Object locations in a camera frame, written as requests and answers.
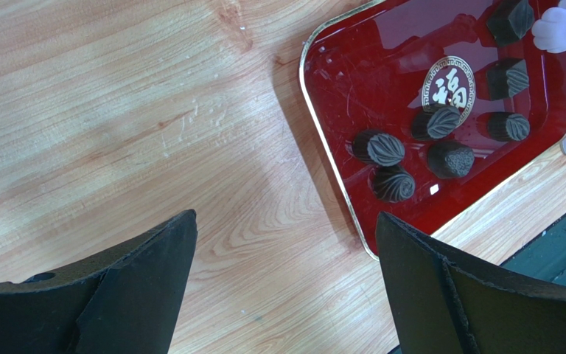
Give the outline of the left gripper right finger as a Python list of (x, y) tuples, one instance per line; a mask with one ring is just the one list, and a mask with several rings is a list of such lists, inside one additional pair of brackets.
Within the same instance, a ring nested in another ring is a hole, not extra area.
[(387, 212), (376, 242), (403, 353), (566, 353), (566, 286), (501, 268)]

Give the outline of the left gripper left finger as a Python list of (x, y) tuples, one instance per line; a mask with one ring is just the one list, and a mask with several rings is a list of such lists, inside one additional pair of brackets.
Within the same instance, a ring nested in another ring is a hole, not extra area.
[(77, 262), (0, 282), (0, 353), (167, 353), (197, 238), (188, 209)]

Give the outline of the red lacquer tray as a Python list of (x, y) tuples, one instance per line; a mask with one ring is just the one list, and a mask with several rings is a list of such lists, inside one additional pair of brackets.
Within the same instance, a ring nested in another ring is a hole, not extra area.
[(433, 234), (566, 135), (555, 1), (371, 1), (314, 30), (299, 82), (371, 257), (388, 212)]

